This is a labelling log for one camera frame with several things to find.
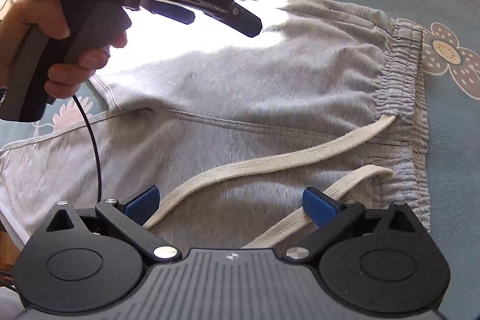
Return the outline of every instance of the flower print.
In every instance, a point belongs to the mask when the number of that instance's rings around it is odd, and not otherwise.
[[[87,114],[87,118],[93,117],[91,114],[88,114],[93,106],[93,102],[88,102],[88,98],[82,100],[82,97],[78,97],[78,101],[82,105],[83,111]],[[66,129],[80,121],[83,121],[82,114],[75,105],[75,101],[71,99],[67,106],[61,106],[59,115],[55,114],[53,116],[53,131]]]
[[[408,19],[400,21],[418,25]],[[459,44],[457,36],[440,22],[431,24],[430,30],[423,28],[423,70],[436,76],[443,75],[448,70],[466,95],[480,100],[480,79],[477,74],[480,73],[480,56]]]
[[[31,124],[35,128],[35,131],[33,132],[33,137],[39,137],[40,136],[40,128],[44,128],[44,127],[52,127],[53,128],[52,124],[42,124],[42,125],[40,125],[40,121],[31,122]]]

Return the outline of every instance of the human hand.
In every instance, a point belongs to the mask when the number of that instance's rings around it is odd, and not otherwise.
[[[0,88],[8,85],[15,54],[31,24],[38,24],[47,36],[56,40],[70,35],[60,0],[19,0],[15,3],[0,22]],[[110,43],[115,48],[123,48],[126,44],[125,32]],[[109,57],[103,49],[90,49],[80,55],[78,64],[52,65],[45,91],[54,98],[74,95],[96,70],[107,65]]]

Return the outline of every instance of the silver rivet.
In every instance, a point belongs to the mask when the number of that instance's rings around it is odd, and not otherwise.
[[[310,255],[310,252],[303,247],[292,247],[286,251],[286,255],[291,259],[305,259]]]
[[[153,251],[153,254],[160,259],[170,259],[176,256],[178,253],[178,250],[174,247],[170,246],[162,246],[162,247],[157,247]]]

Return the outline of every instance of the drawstring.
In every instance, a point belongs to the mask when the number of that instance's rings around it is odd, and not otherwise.
[[[340,153],[349,151],[352,148],[363,144],[365,141],[370,140],[387,128],[394,120],[394,115],[382,115],[380,119],[373,124],[355,129],[342,137],[316,147],[284,153],[282,155],[267,156],[264,158],[246,160],[244,162],[226,164],[202,172],[166,195],[160,202],[158,210],[143,226],[146,229],[151,228],[156,223],[160,222],[182,200],[203,187],[223,182],[227,179],[238,178],[240,176],[266,174],[268,172],[281,171],[320,162],[321,160],[339,155]]]
[[[332,186],[324,191],[326,195],[333,199],[342,198],[353,187],[358,185],[364,179],[370,178],[374,175],[389,174],[394,172],[388,168],[368,164],[359,169],[345,175],[343,178],[336,181]],[[291,234],[299,231],[303,227],[311,223],[311,218],[299,208],[289,214],[283,220],[277,222],[268,231],[258,236],[254,241],[248,243],[243,248],[270,248],[280,243],[283,239],[288,238]]]

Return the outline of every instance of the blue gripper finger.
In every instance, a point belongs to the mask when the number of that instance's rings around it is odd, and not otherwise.
[[[160,205],[160,190],[157,186],[152,186],[125,203],[123,214],[142,226],[157,211],[158,205]]]
[[[339,202],[315,187],[307,187],[303,191],[302,205],[305,213],[319,227],[324,226],[342,211],[342,205]]]

